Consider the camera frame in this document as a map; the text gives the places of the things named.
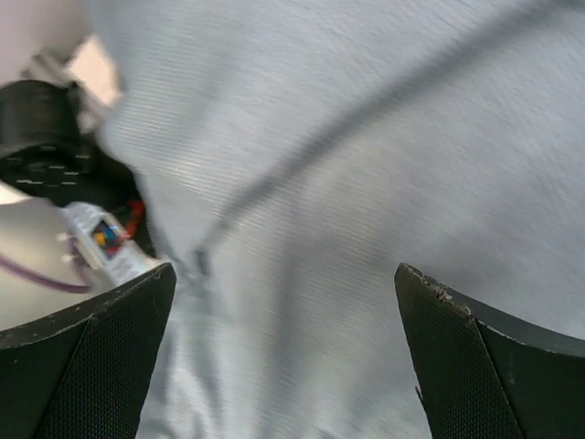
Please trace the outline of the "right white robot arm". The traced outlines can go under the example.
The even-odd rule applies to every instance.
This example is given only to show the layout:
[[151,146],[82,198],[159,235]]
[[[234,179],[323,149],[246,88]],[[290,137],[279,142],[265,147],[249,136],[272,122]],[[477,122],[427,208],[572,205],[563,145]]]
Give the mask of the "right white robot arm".
[[[133,438],[174,297],[133,178],[80,133],[81,95],[1,90],[1,435]],[[436,438],[581,438],[584,344],[401,265]]]

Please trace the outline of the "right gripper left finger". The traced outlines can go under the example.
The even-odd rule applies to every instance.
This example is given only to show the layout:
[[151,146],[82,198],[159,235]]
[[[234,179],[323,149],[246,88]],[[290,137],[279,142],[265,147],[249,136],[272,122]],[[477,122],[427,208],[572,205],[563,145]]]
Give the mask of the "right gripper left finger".
[[164,263],[2,331],[2,438],[135,437],[175,287]]

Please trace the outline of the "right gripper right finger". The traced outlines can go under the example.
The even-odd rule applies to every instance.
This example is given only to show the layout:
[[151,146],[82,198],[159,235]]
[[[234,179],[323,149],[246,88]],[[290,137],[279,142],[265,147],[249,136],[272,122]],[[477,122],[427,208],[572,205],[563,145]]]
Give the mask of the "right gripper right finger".
[[435,438],[582,439],[584,342],[399,265],[394,284]]

